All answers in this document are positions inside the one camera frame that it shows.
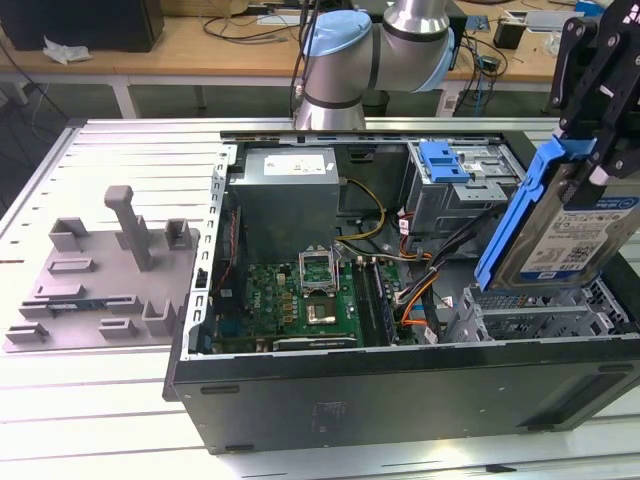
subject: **wooden desk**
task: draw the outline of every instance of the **wooden desk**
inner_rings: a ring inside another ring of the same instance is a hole
[[[530,0],[542,8],[557,9],[546,0]],[[504,10],[530,10],[520,0],[497,6],[483,6],[460,2],[460,7],[470,15],[487,15],[497,19]],[[239,19],[237,23],[249,20]],[[212,29],[222,28],[212,25]],[[477,38],[491,42],[496,22],[491,22],[492,32],[477,32]],[[229,25],[226,35],[250,35],[273,29],[272,26],[251,24]],[[282,42],[267,45],[240,45],[218,40],[205,34],[197,18],[165,18],[164,32],[149,53],[92,51],[93,59],[61,65],[40,51],[15,51],[6,37],[2,39],[14,60],[34,81],[42,83],[108,84],[111,85],[124,118],[138,116],[129,86],[143,85],[262,85],[285,86],[290,83],[298,53],[297,29],[279,32]],[[500,90],[548,90],[553,77],[555,59],[544,51],[547,35],[525,32],[518,50],[505,51],[509,60],[507,72],[496,83]],[[481,47],[480,52],[490,49]],[[470,54],[459,54],[456,68],[449,73],[442,85],[441,104],[451,103],[464,88],[464,82],[472,74]],[[0,82],[21,82],[24,78],[15,71],[4,55],[0,55]],[[204,103],[202,89],[196,91],[199,103]]]

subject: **label sticker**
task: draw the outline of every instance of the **label sticker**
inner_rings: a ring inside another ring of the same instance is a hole
[[[78,306],[75,303],[57,303],[47,305],[51,310],[77,310]]]
[[[409,235],[409,220],[401,218],[398,220],[398,227],[400,228],[401,235]]]
[[[435,345],[436,343],[438,343],[438,337],[429,327],[424,327],[424,338],[426,338],[427,342],[429,342],[431,345]]]
[[[561,210],[522,266],[521,275],[546,280],[580,272],[609,238],[609,225],[626,217],[637,204],[636,197],[606,197],[590,210]]]
[[[264,159],[265,175],[324,175],[322,155],[268,155]]]
[[[462,167],[467,171],[482,172],[482,165],[479,163],[463,163]]]

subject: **black computer case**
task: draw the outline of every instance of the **black computer case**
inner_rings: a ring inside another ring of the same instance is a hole
[[[16,50],[40,50],[44,37],[89,50],[148,52],[160,37],[160,0],[3,0],[0,21]]]

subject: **slotted table surface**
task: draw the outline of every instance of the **slotted table surface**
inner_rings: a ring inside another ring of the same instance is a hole
[[[524,131],[535,144],[555,124],[370,122],[377,129]],[[115,217],[102,199],[106,186],[118,183],[133,187],[134,209],[149,227],[186,217],[197,228],[220,130],[288,128],[284,119],[185,119],[90,121],[65,130],[0,221],[0,333],[20,319],[17,307],[50,251],[47,232],[57,217],[113,229]],[[161,397],[168,355],[168,346],[0,354],[0,478],[451,478],[488,476],[490,464],[516,468],[500,474],[509,480],[640,475],[639,389],[567,433],[213,457],[182,404]]]

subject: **white sticker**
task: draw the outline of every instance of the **white sticker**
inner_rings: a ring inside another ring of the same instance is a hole
[[[482,165],[479,163],[463,163],[462,166],[465,170],[475,170],[476,172],[482,172]]]
[[[607,227],[631,211],[560,211],[520,271],[549,279],[557,272],[582,270],[609,238]]]
[[[51,310],[77,310],[75,303],[58,303],[55,305],[47,305]]]
[[[265,175],[324,175],[322,155],[267,155]]]
[[[400,227],[401,235],[409,235],[409,220],[406,218],[401,218],[398,220],[398,226]]]
[[[438,343],[438,337],[429,327],[424,327],[424,338],[427,339],[431,345]]]

